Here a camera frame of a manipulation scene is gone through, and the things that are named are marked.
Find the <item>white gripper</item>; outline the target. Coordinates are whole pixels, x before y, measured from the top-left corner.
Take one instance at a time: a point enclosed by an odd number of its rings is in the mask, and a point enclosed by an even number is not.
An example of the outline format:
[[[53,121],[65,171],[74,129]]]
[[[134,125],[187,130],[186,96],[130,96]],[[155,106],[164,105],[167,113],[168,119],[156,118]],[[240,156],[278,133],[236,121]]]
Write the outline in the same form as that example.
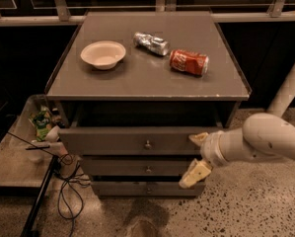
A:
[[[223,131],[209,134],[207,132],[202,132],[199,134],[191,134],[188,137],[192,143],[200,147],[200,155],[203,160],[192,160],[179,181],[181,188],[189,189],[199,181],[205,179],[211,174],[212,167],[222,167],[228,164],[219,146],[222,134]]]

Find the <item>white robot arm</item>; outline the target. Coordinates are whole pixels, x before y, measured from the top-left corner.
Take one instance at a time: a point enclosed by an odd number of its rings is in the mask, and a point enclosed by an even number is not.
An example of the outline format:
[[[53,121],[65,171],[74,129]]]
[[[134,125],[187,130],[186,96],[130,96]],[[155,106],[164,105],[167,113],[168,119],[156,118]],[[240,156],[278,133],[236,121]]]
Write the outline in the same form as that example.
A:
[[[228,131],[192,134],[201,160],[193,160],[179,185],[194,186],[215,167],[234,161],[263,162],[286,157],[295,161],[295,126],[282,118],[295,98],[295,63],[264,113],[248,117],[243,126]]]

